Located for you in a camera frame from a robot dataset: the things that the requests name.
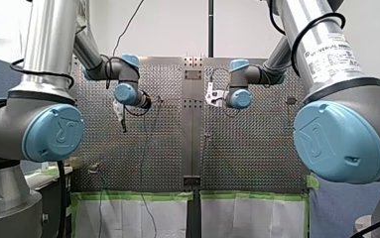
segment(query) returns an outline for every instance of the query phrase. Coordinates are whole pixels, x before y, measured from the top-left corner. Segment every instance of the silver robot arm segment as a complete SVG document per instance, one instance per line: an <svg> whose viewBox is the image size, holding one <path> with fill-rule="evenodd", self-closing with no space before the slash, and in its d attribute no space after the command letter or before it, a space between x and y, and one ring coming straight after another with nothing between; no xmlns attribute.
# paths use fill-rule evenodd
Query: silver robot arm segment
<svg viewBox="0 0 380 238"><path fill-rule="evenodd" d="M24 75L0 99L0 237L42 235L42 197L29 190L19 161L58 162L81 141L83 120L65 77L76 7L76 0L33 1Z"/></svg>
<svg viewBox="0 0 380 238"><path fill-rule="evenodd" d="M330 8L335 11L342 2L342 0L331 0ZM286 70L291 66L291 53L288 39L282 37L269 59L262 65L251 65L247 59L234 60L230 64L229 92L226 94L227 107L235 109L249 107L252 96L248 90L248 84L275 85L283 83Z"/></svg>
<svg viewBox="0 0 380 238"><path fill-rule="evenodd" d="M306 91L294 133L301 159L324 179L369 183L380 180L380 79L362 71L331 14L341 2L275 0L273 10Z"/></svg>

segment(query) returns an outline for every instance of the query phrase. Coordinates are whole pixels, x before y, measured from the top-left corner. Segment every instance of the metal pole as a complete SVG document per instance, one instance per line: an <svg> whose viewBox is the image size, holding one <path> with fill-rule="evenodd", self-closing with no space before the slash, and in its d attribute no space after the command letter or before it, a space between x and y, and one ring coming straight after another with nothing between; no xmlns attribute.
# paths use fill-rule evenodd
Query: metal pole
<svg viewBox="0 0 380 238"><path fill-rule="evenodd" d="M208 57L214 58L214 0L208 0Z"/></svg>
<svg viewBox="0 0 380 238"><path fill-rule="evenodd" d="M24 69L69 74L76 26L77 0L34 0ZM71 98L69 80L24 74L11 91L33 91Z"/></svg>

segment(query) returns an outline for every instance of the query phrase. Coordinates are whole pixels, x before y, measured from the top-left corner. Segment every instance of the robotic arm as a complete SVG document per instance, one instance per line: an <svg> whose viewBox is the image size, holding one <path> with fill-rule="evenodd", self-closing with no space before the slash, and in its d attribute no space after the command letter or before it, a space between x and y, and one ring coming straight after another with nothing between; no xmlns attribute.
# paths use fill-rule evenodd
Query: robotic arm
<svg viewBox="0 0 380 238"><path fill-rule="evenodd" d="M143 109L151 107L150 96L138 89L139 59L123 54L122 58L102 57L89 28L81 27L75 35L74 54L84 65L84 75L89 80L119 80L115 88L115 99L129 106Z"/></svg>
<svg viewBox="0 0 380 238"><path fill-rule="evenodd" d="M286 37L262 65L233 60L229 91L212 94L211 82L207 102L247 108L252 101L248 85L281 83L292 62L306 91L294 132L304 164L330 181L380 180L380 79L362 71L342 33L335 17L343 17L333 14L342 1L270 2ZM223 104L214 103L217 94L224 95Z"/></svg>
<svg viewBox="0 0 380 238"><path fill-rule="evenodd" d="M20 161L59 162L81 141L83 119L68 92L73 86L69 76L73 52L85 66L86 78L120 81L115 89L120 103L151 106L150 97L138 90L138 58L102 58L91 32L76 30L78 4L78 0L33 1L24 64L17 68L23 73L21 82L9 90L7 99L0 99L0 237L42 234L41 196L29 190Z"/></svg>

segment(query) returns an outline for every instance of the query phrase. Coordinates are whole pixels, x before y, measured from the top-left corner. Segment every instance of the metal bracket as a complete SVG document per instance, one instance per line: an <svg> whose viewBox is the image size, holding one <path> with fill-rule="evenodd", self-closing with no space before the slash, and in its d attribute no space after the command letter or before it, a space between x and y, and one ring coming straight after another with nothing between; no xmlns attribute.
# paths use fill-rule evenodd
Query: metal bracket
<svg viewBox="0 0 380 238"><path fill-rule="evenodd" d="M201 70L186 70L186 79L201 80Z"/></svg>
<svg viewBox="0 0 380 238"><path fill-rule="evenodd" d="M295 105L297 102L298 102L298 99L296 99L296 97L294 96L288 96L286 100L286 104L288 105Z"/></svg>
<svg viewBox="0 0 380 238"><path fill-rule="evenodd" d="M184 186L199 186L201 184L201 179L199 176L185 176Z"/></svg>

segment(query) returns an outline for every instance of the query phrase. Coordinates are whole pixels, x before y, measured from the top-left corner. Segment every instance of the end effector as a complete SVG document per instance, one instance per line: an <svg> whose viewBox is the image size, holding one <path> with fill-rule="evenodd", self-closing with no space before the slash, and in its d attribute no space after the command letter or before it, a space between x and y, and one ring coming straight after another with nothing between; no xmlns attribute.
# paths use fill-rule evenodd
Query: end effector
<svg viewBox="0 0 380 238"><path fill-rule="evenodd" d="M248 89L249 84L268 86L281 84L284 81L285 73L285 71L276 72L269 69L267 62L255 65L250 64L248 59L235 59L230 62L230 81L226 91L213 90L211 76L205 99L212 106L221 107L225 103L228 108L245 109L251 105L253 100L252 93Z"/></svg>

